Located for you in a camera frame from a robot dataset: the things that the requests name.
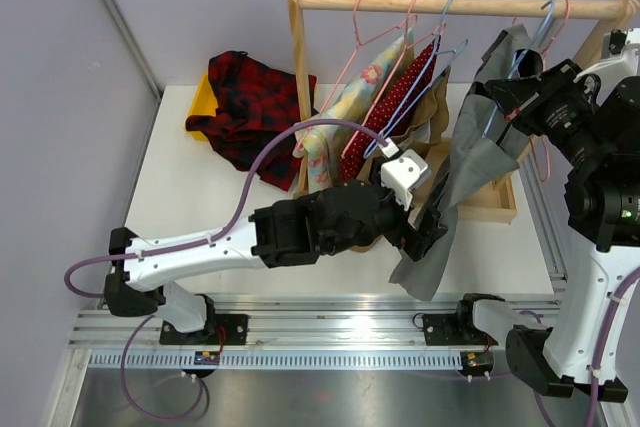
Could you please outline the grey skirt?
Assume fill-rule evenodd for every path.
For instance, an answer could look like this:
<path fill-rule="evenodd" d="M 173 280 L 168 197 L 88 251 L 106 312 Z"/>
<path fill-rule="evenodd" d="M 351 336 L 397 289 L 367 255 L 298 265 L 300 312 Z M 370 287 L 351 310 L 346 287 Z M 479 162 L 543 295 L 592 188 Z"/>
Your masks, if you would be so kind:
<path fill-rule="evenodd" d="M 484 84 L 505 79 L 514 53 L 529 41 L 524 25 L 517 24 L 502 30 L 482 56 L 454 125 L 449 154 L 435 174 L 426 200 L 441 213 L 448 230 L 423 259 L 414 262 L 404 254 L 389 279 L 416 299 L 431 300 L 440 285 L 457 229 L 458 205 L 495 178 L 519 168 L 518 157 L 528 144 L 528 136 L 509 128 L 500 112 L 489 136 L 482 137 L 494 108 Z M 541 55 L 533 47 L 519 67 L 520 77 L 541 72 Z"/>

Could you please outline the red black plaid skirt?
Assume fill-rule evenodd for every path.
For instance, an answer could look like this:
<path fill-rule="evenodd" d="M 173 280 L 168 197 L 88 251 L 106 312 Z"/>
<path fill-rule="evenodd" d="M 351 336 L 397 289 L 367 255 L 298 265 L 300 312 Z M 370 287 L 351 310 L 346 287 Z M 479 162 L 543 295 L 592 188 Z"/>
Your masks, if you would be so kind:
<path fill-rule="evenodd" d="M 207 79 L 217 108 L 189 114 L 185 129 L 203 134 L 238 171 L 247 172 L 271 140 L 300 121 L 296 77 L 243 51 L 212 57 Z"/>

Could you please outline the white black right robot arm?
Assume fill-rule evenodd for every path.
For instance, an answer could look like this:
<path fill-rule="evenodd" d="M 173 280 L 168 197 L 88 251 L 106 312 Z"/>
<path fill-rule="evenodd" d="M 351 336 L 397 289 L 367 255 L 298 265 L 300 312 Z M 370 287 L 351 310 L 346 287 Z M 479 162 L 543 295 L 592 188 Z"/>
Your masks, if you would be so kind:
<path fill-rule="evenodd" d="M 639 276 L 639 80 L 618 80 L 605 100 L 601 84 L 599 73 L 568 60 L 486 84 L 512 127 L 547 137 L 571 165 L 564 198 L 575 266 L 553 326 L 500 297 L 468 294 L 453 327 L 463 342 L 487 335 L 501 344 L 512 374 L 541 395 L 581 390 L 621 403 L 628 390 L 615 356 Z"/>

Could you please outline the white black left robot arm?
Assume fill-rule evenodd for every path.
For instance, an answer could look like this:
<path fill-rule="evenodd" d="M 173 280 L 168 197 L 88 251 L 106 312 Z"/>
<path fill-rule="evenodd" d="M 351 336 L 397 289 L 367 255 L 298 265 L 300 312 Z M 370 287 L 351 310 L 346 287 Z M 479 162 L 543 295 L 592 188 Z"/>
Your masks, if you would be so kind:
<path fill-rule="evenodd" d="M 181 279 L 232 269 L 272 269 L 315 264 L 384 237 L 411 261 L 419 261 L 446 229 L 432 207 L 418 225 L 392 189 L 351 180 L 302 197 L 281 200 L 239 219 L 230 230 L 202 232 L 192 240 L 145 242 L 127 228 L 112 231 L 113 270 L 103 296 L 116 317 L 155 316 L 166 345 L 221 343 L 230 328 L 214 301 L 179 286 Z"/>

